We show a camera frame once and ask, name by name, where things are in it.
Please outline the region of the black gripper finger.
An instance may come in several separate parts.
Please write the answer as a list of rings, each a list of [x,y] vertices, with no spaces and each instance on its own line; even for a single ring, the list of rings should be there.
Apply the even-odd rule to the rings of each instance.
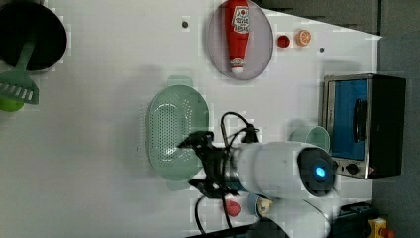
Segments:
[[[207,147],[214,140],[214,133],[211,131],[196,131],[177,145],[178,148],[201,148]]]
[[[193,178],[188,182],[191,186],[195,187],[202,195],[208,198],[214,198],[214,187],[205,179]]]

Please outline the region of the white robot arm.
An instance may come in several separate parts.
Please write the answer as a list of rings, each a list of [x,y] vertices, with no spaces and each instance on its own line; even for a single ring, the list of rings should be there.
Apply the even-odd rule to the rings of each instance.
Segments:
[[[189,183],[207,198],[246,192],[271,201],[268,212],[246,233],[272,238],[328,238],[341,206],[335,162],[324,149],[302,142],[213,144],[197,131],[177,147],[191,149],[205,178]]]

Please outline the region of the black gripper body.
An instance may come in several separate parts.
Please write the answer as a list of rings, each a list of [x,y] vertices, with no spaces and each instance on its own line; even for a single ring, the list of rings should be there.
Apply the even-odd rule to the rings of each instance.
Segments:
[[[226,194],[237,195],[238,191],[227,184],[223,169],[224,150],[221,148],[202,147],[195,151],[201,160],[205,172],[205,180],[214,187],[214,198],[222,198]]]

